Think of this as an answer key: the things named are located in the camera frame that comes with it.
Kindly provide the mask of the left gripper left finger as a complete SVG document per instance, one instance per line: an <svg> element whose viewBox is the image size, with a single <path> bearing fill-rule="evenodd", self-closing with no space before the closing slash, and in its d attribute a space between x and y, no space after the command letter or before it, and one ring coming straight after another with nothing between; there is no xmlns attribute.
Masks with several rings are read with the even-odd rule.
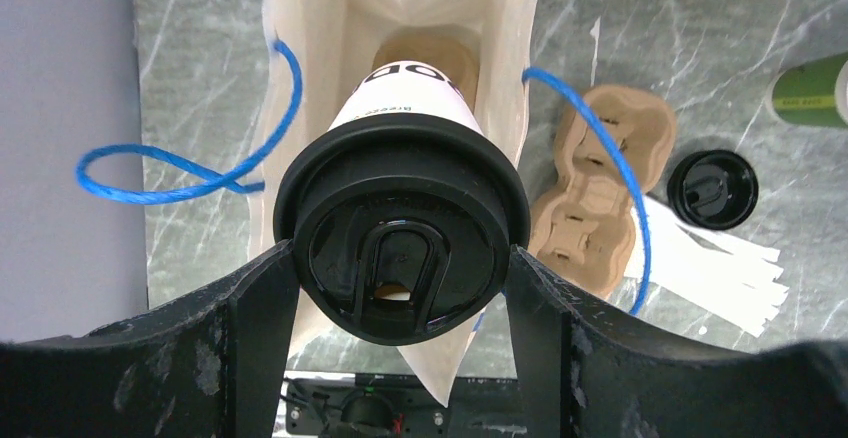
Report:
<svg viewBox="0 0 848 438"><path fill-rule="evenodd" d="M3 343L5 437L269 437L299 284L280 242L82 337Z"/></svg>

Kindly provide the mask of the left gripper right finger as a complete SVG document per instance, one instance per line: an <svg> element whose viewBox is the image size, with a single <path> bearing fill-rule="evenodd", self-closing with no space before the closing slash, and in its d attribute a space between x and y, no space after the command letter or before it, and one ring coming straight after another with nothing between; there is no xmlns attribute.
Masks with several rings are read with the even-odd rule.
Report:
<svg viewBox="0 0 848 438"><path fill-rule="evenodd" d="M506 301L532 437L843 437L847 345L748 354L644 322L514 247Z"/></svg>

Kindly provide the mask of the white paper cup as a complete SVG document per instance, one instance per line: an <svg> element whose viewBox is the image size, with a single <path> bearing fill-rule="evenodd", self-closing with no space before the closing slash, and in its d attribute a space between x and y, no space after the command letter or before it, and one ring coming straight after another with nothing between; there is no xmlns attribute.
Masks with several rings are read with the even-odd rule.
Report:
<svg viewBox="0 0 848 438"><path fill-rule="evenodd" d="M436 116L482 132L464 96L445 73L408 60L372 71L354 89L330 128L391 113Z"/></svg>

